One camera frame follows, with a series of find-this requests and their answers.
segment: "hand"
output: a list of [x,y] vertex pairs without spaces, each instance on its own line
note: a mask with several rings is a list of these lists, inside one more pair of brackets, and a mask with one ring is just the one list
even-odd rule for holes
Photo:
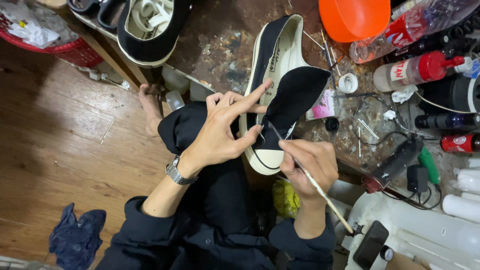
[[183,177],[189,178],[207,165],[237,158],[246,148],[254,144],[262,131],[261,125],[253,126],[245,136],[237,140],[233,137],[230,125],[242,113],[266,112],[267,107],[258,105],[256,102],[271,83],[272,80],[267,79],[246,97],[233,92],[227,92],[224,95],[216,93],[207,97],[208,115],[205,124],[194,142],[182,153],[177,166]]
[[335,150],[331,143],[307,142],[305,140],[281,140],[284,150],[281,171],[290,179],[292,187],[302,200],[323,200],[300,168],[296,167],[295,157],[309,171],[325,193],[338,179]]

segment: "power adapter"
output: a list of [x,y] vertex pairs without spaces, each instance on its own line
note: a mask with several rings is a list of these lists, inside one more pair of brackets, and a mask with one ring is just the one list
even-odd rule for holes
[[422,165],[407,168],[407,190],[413,193],[428,191],[428,169]]

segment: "black sneaker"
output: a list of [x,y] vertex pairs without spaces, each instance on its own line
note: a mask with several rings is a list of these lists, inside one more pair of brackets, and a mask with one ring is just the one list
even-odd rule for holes
[[303,18],[292,14],[266,24],[255,41],[252,74],[245,95],[266,78],[273,83],[259,100],[259,104],[268,106],[266,114],[242,114],[240,132],[245,135],[254,125],[263,126],[257,142],[245,150],[250,165],[261,174],[279,172],[283,159],[278,138],[266,120],[283,138],[291,138],[296,121],[313,106],[330,80],[328,70],[309,66],[303,59],[302,35]]
[[129,0],[119,19],[120,49],[138,65],[165,63],[192,8],[191,0]]

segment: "yellow plastic bag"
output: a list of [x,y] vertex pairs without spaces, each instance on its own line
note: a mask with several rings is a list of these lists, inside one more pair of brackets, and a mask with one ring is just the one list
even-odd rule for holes
[[290,182],[285,180],[275,180],[272,187],[273,205],[278,212],[278,216],[284,218],[294,218],[300,206],[300,198],[293,190]]

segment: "plastic basket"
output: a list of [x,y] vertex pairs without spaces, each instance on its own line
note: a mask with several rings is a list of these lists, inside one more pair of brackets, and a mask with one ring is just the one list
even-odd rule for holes
[[19,37],[9,34],[7,29],[11,24],[12,22],[10,20],[8,20],[3,14],[0,14],[0,37],[18,47],[41,53],[48,53],[81,67],[92,67],[103,61],[103,58],[92,47],[90,47],[83,38],[79,38],[76,41],[65,45],[40,49],[24,43]]

